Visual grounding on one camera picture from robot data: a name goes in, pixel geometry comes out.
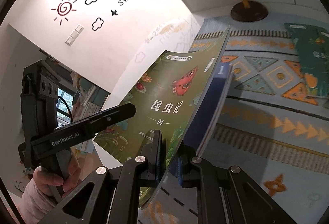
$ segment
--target book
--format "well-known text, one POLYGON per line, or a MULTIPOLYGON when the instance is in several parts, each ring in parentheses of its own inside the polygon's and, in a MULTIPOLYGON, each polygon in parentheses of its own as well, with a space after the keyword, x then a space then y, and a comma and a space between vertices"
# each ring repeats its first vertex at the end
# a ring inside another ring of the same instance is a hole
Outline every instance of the book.
POLYGON ((195 117, 186 131, 184 144, 201 156, 216 127, 232 81, 232 64, 219 62, 195 117))
POLYGON ((325 28, 299 23, 285 23, 296 47, 307 95, 329 97, 329 49, 325 28))
MULTIPOLYGON (((120 103, 134 104, 136 115, 99 132, 94 142, 124 163, 140 155, 142 147, 152 142, 154 131, 159 129, 167 142, 168 172, 215 76, 214 67, 223 55, 228 34, 229 28, 212 45, 196 52, 164 51, 120 103)), ((154 191, 142 188, 139 204, 149 200, 154 191)))

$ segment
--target light switch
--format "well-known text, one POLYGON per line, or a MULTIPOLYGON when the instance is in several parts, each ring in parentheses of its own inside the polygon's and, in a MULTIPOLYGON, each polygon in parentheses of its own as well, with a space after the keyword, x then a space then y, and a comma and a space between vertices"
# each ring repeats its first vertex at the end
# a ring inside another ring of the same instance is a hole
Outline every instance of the light switch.
POLYGON ((69 38, 65 41, 65 43, 68 44, 69 46, 71 46, 73 42, 74 42, 74 38, 73 38, 73 37, 69 37, 69 38))
POLYGON ((71 37, 73 37, 74 39, 76 39, 78 37, 79 33, 77 31, 73 31, 71 34, 71 37))
POLYGON ((82 30, 83 30, 83 27, 82 27, 82 26, 78 26, 77 28, 75 28, 75 30, 76 30, 78 33, 81 33, 82 30))

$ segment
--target black bracket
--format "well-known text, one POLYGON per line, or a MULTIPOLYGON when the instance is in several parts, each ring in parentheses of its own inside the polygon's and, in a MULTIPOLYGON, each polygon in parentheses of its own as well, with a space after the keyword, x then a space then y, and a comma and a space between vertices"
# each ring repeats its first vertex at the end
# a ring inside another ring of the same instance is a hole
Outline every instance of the black bracket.
POLYGON ((215 167, 184 144, 179 153, 181 187, 197 187, 199 224, 296 224, 240 167, 215 167))
POLYGON ((156 187, 164 173, 160 130, 142 155, 123 166, 99 167, 63 199, 39 224, 136 224, 139 189, 156 187))

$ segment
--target sun drawing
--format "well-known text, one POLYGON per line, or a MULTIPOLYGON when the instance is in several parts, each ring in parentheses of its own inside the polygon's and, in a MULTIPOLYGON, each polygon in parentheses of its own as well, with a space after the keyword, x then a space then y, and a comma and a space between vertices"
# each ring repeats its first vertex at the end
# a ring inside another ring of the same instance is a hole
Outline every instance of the sun drawing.
POLYGON ((65 17, 67 14, 69 14, 71 11, 76 11, 74 9, 72 9, 73 7, 73 3, 75 3, 77 0, 73 1, 72 3, 70 2, 70 0, 63 2, 63 0, 61 0, 61 3, 57 6, 56 9, 51 9, 52 11, 57 11, 58 16, 54 19, 54 21, 57 20, 58 17, 65 17))

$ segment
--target globe stand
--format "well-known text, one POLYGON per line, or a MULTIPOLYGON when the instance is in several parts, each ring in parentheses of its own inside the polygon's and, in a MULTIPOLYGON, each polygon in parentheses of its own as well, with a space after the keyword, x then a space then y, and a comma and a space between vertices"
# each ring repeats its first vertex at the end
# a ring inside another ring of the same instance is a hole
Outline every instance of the globe stand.
POLYGON ((260 21, 269 14, 267 8, 256 1, 240 2, 233 6, 231 17, 236 21, 252 22, 260 21))

